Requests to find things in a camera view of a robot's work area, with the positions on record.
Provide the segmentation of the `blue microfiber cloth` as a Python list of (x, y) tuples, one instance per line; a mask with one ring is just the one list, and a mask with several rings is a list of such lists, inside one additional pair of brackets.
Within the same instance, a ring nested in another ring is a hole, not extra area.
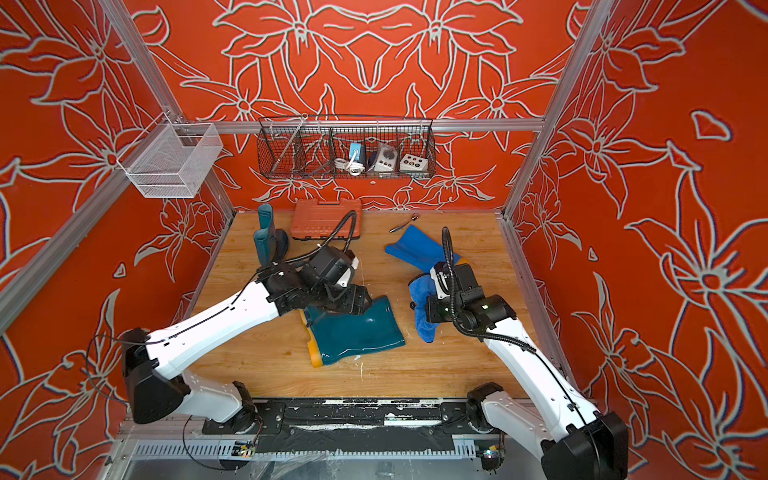
[(408, 285), (414, 311), (417, 334), (427, 344), (434, 342), (438, 326), (428, 321), (428, 298), (436, 294), (434, 281), (429, 274), (421, 275)]

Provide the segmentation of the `blue rubber boot orange sole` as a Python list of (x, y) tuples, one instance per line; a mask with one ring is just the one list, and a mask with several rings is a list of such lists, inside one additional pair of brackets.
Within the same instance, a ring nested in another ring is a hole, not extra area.
[(387, 245), (385, 252), (425, 274), (445, 261), (442, 245), (413, 225), (407, 227), (398, 241)]

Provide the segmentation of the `teal rubber boot orange sole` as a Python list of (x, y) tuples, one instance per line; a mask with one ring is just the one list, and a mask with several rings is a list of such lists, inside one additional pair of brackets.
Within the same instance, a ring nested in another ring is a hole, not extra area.
[(270, 204), (261, 204), (257, 214), (259, 229), (254, 232), (253, 240), (259, 263), (265, 267), (285, 259), (289, 249), (289, 236), (285, 230), (275, 226), (274, 210)]

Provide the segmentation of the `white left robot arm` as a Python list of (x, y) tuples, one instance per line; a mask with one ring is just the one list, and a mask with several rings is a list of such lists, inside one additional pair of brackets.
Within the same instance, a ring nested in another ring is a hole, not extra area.
[(151, 332), (135, 328), (120, 339), (122, 374), (137, 424), (183, 414), (242, 433), (257, 421), (257, 407), (239, 382), (200, 377), (190, 366), (240, 334), (294, 310), (316, 307), (362, 314), (373, 304), (366, 287), (339, 277), (303, 275), (285, 262), (259, 269), (237, 293), (180, 323)]

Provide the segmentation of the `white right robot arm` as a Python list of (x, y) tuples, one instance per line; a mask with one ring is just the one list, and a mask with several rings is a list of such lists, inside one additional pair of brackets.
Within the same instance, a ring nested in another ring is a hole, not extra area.
[(534, 408), (528, 410), (497, 385), (475, 390), (480, 418), (511, 437), (541, 465), (548, 479), (625, 479), (629, 432), (614, 412), (602, 414), (539, 351), (513, 308), (487, 296), (470, 265), (437, 263), (436, 292), (427, 319), (450, 323), (482, 341), (516, 378)]

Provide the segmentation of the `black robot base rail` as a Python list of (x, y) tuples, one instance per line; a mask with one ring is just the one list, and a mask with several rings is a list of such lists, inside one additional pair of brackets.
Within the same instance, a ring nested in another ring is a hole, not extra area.
[(232, 439), (255, 454), (457, 456), (504, 443), (480, 424), (466, 398), (263, 398), (242, 432), (206, 420), (205, 436)]

